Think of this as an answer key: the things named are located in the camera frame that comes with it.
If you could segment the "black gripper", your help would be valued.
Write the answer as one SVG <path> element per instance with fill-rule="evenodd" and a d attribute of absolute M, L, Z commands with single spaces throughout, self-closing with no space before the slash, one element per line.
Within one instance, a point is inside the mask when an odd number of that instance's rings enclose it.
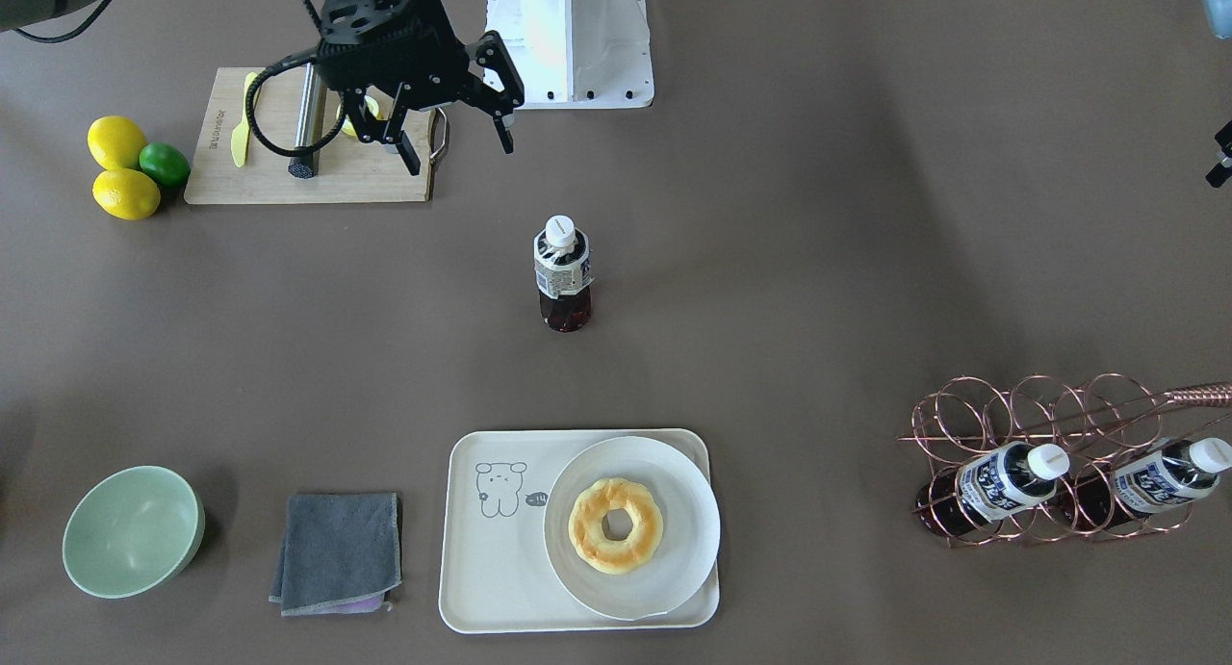
<path fill-rule="evenodd" d="M 320 16 L 315 64 L 326 86 L 340 92 L 360 142 L 372 142 L 383 126 L 384 142 L 379 143 L 393 147 L 408 172 L 419 175 L 420 158 L 404 131 L 407 113 L 455 102 L 466 94 L 466 103 L 492 117 L 501 151 L 514 151 L 514 115 L 526 95 L 498 31 L 485 31 L 464 47 L 444 0 L 325 0 Z M 471 63 L 494 74 L 498 86 L 471 71 Z M 367 116 L 366 87 L 395 96 L 388 118 Z"/>

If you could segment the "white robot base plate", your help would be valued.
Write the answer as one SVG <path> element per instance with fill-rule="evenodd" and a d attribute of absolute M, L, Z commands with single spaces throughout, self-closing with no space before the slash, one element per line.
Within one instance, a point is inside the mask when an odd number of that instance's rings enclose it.
<path fill-rule="evenodd" d="M 638 110 L 655 100 L 646 0 L 487 0 L 524 83 L 517 110 Z"/>

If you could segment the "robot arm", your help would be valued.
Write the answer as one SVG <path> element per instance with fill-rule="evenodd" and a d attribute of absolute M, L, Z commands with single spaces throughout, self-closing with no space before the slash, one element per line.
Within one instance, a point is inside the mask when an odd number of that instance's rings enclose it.
<path fill-rule="evenodd" d="M 314 7 L 302 0 L 320 34 L 317 46 L 265 66 L 246 87 L 244 117 L 254 138 L 278 156 L 303 160 L 352 126 L 357 139 L 397 151 L 408 172 L 420 160 L 404 129 L 410 112 L 428 112 L 462 102 L 493 118 L 504 151 L 526 95 L 517 68 L 498 31 L 472 43 L 452 30 L 444 0 L 324 0 Z M 320 139 L 299 147 L 277 147 L 255 119 L 257 90 L 269 78 L 310 65 L 322 85 L 342 102 L 342 115 Z"/>

